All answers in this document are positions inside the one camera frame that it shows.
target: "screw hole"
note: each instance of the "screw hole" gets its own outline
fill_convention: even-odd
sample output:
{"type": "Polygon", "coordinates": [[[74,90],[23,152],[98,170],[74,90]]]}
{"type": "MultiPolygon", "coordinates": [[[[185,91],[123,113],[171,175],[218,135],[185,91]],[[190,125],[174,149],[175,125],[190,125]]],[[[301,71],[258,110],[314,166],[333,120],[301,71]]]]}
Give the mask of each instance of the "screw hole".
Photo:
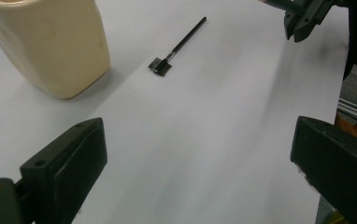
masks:
{"type": "Polygon", "coordinates": [[[47,163],[47,161],[37,161],[36,163],[35,163],[35,166],[43,166],[43,165],[45,165],[47,163]]]}

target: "white surface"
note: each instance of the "white surface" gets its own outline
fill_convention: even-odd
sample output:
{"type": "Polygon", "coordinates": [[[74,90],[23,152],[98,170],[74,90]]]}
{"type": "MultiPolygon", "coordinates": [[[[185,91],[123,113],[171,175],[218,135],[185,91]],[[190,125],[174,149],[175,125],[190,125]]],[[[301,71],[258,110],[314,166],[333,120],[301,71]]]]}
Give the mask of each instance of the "white surface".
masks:
{"type": "Polygon", "coordinates": [[[0,177],[102,117],[108,164],[74,223],[313,224],[319,196],[290,162],[299,115],[333,121],[348,15],[304,42],[246,0],[100,0],[112,69],[72,100],[30,86],[0,50],[0,177]],[[166,77],[147,66],[202,17],[166,77]]]}

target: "black brush handle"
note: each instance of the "black brush handle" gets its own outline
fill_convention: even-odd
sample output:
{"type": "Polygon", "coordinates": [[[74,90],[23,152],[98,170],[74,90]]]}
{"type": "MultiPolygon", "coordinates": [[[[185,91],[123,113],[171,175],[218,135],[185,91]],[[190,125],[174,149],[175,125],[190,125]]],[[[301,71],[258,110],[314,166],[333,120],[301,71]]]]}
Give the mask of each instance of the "black brush handle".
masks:
{"type": "Polygon", "coordinates": [[[188,40],[199,30],[199,28],[205,23],[207,17],[204,17],[193,27],[193,29],[176,45],[176,47],[167,55],[166,59],[170,61],[173,56],[188,42],[188,40]]]}

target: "beige plastic container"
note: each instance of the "beige plastic container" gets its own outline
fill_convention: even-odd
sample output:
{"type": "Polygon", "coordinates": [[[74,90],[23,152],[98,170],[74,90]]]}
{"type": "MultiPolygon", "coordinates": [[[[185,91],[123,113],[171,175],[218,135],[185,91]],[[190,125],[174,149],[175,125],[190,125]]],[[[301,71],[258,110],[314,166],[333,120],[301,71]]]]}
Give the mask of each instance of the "beige plastic container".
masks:
{"type": "Polygon", "coordinates": [[[81,93],[110,65],[94,0],[0,0],[0,47],[27,80],[57,98],[81,93]]]}

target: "small brush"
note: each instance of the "small brush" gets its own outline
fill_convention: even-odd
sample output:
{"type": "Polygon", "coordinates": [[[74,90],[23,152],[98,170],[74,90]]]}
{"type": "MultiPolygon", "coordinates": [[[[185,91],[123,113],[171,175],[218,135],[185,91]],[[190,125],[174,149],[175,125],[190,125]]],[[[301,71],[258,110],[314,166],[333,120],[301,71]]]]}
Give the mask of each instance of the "small brush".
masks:
{"type": "Polygon", "coordinates": [[[167,71],[172,67],[169,64],[170,60],[179,52],[179,50],[188,42],[188,40],[199,30],[199,28],[205,23],[207,20],[204,17],[202,20],[198,22],[198,24],[193,27],[193,29],[178,43],[178,45],[162,60],[156,58],[150,65],[149,69],[160,77],[164,77],[167,71]]]}

